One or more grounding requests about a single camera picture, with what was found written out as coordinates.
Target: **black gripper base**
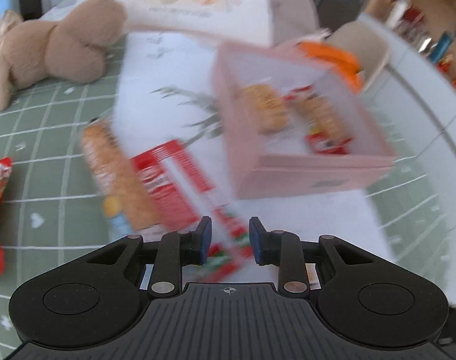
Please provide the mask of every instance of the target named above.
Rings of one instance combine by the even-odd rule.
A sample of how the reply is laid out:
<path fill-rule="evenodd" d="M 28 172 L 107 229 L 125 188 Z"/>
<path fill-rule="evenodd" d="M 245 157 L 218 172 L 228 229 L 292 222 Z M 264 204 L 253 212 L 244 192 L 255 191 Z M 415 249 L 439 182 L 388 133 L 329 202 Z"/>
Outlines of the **black gripper base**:
<path fill-rule="evenodd" d="M 355 345 L 327 329 L 306 300 L 284 298 L 271 284 L 191 283 L 180 296 L 154 300 L 132 330 L 105 345 L 69 351 L 27 343 L 10 359 L 448 360 L 449 357 L 433 344 L 404 350 Z"/>

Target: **green grid mat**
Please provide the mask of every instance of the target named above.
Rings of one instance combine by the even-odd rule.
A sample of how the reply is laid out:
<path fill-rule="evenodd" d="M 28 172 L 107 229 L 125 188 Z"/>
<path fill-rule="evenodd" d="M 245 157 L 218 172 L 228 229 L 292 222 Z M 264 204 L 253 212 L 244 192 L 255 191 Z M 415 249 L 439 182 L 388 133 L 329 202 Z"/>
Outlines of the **green grid mat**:
<path fill-rule="evenodd" d="M 0 158 L 13 172 L 0 205 L 0 359 L 20 345 L 8 315 L 14 290 L 25 281 L 109 242 L 89 168 L 78 142 L 93 118 L 110 110 L 116 97 L 124 41 L 106 53 L 107 72 L 77 86 L 47 79 L 19 91 L 0 112 Z"/>

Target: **pink box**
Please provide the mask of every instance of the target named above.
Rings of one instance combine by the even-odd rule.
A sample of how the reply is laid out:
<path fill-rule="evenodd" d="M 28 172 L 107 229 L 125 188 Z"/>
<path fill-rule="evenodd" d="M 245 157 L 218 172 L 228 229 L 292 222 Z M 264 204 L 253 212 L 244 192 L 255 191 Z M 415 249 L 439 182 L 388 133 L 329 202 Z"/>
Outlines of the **pink box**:
<path fill-rule="evenodd" d="M 241 88 L 268 82 L 280 93 L 312 84 L 353 135 L 349 155 L 272 153 L 249 119 Z M 365 188 L 386 174 L 395 152 L 385 134 L 329 64 L 254 46 L 225 43 L 213 67 L 231 178 L 240 199 L 284 197 Z"/>

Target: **orange snack bag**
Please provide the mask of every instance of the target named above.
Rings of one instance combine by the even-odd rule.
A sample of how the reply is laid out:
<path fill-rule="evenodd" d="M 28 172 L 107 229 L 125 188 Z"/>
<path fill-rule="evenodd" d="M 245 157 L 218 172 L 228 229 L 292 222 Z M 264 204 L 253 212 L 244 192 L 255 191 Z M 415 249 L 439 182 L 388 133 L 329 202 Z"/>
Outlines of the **orange snack bag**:
<path fill-rule="evenodd" d="M 297 45 L 297 49 L 305 57 L 320 59 L 333 64 L 352 91 L 358 93 L 362 90 L 363 79 L 360 73 L 363 68 L 351 52 L 315 42 L 301 42 Z"/>

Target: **snack box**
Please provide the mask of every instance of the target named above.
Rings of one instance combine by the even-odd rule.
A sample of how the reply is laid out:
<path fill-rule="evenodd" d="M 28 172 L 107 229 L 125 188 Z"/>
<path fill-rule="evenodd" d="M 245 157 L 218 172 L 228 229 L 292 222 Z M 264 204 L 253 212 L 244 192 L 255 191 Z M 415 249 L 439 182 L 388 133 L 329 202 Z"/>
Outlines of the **snack box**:
<path fill-rule="evenodd" d="M 240 199 L 305 195 L 366 188 L 386 174 L 395 152 L 384 132 L 329 64 L 283 51 L 224 43 L 212 72 L 234 190 Z M 348 155 L 309 149 L 273 152 L 240 96 L 242 88 L 270 83 L 280 95 L 313 85 L 353 135 Z"/>

